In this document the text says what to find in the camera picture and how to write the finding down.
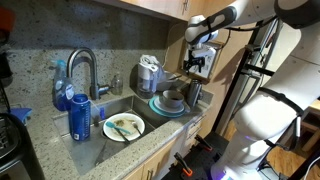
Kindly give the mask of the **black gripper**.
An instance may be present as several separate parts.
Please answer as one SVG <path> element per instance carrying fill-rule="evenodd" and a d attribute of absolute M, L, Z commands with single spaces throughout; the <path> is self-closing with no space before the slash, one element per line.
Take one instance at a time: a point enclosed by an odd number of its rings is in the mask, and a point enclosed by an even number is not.
<path fill-rule="evenodd" d="M 198 58 L 190 58 L 188 61 L 185 62 L 185 72 L 189 73 L 190 69 L 193 66 L 197 66 L 200 69 L 204 66 L 204 58 L 198 57 Z"/>

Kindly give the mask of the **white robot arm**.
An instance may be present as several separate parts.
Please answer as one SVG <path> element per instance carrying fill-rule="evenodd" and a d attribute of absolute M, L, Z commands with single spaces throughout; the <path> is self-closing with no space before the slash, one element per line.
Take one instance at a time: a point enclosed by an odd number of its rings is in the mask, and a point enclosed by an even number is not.
<path fill-rule="evenodd" d="M 207 18 L 197 15 L 188 22 L 185 40 L 195 47 L 219 29 L 274 16 L 298 29 L 300 40 L 234 116 L 236 132 L 211 167 L 213 180 L 260 180 L 262 160 L 320 96 L 320 0 L 235 0 Z"/>

